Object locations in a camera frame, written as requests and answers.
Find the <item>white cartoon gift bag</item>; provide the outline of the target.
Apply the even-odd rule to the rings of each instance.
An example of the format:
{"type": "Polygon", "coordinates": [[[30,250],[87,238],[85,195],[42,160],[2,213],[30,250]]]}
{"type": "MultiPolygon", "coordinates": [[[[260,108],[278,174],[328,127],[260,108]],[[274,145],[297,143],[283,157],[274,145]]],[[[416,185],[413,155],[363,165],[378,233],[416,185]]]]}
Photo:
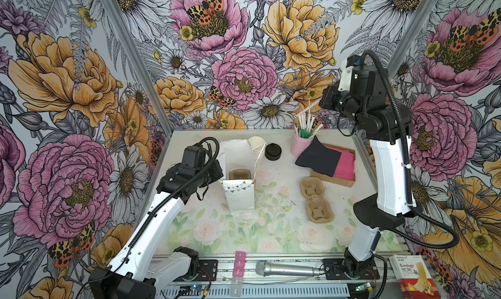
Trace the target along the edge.
{"type": "Polygon", "coordinates": [[[255,178],[266,141],[259,136],[223,141],[217,159],[223,170],[219,180],[231,214],[254,211],[255,178]]]}

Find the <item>white straw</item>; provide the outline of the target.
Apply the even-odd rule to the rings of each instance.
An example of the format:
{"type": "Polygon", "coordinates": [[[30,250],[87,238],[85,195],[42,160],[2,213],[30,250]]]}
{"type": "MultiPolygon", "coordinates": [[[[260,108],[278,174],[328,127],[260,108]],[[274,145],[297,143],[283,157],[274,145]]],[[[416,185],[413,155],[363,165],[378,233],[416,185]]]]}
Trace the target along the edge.
{"type": "Polygon", "coordinates": [[[296,117],[299,118],[301,115],[305,114],[306,112],[309,112],[313,107],[317,107],[318,104],[320,103],[320,101],[321,101],[321,99],[318,99],[315,102],[311,103],[308,107],[305,107],[304,110],[297,113],[296,117]]]}

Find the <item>black napkin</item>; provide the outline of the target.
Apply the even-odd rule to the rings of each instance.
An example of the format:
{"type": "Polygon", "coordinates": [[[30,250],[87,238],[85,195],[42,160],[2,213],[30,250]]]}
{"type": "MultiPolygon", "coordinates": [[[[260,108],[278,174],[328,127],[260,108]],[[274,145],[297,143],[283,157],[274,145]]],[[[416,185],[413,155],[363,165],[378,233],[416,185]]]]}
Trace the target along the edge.
{"type": "Polygon", "coordinates": [[[310,168],[321,175],[333,177],[342,153],[323,145],[316,137],[296,159],[299,167],[310,168]]]}

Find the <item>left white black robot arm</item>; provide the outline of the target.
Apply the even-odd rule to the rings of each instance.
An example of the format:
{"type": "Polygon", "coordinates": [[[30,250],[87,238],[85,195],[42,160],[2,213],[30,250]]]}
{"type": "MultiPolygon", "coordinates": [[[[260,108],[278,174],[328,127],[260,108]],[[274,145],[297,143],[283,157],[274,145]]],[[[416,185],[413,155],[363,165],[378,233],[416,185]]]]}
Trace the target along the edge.
{"type": "Polygon", "coordinates": [[[181,163],[160,179],[151,206],[131,238],[106,268],[92,271],[88,283],[94,298],[155,298],[158,289],[197,272],[198,253],[189,248],[178,249],[153,270],[150,263],[190,196],[223,177],[219,149],[213,137],[186,147],[181,163]]]}

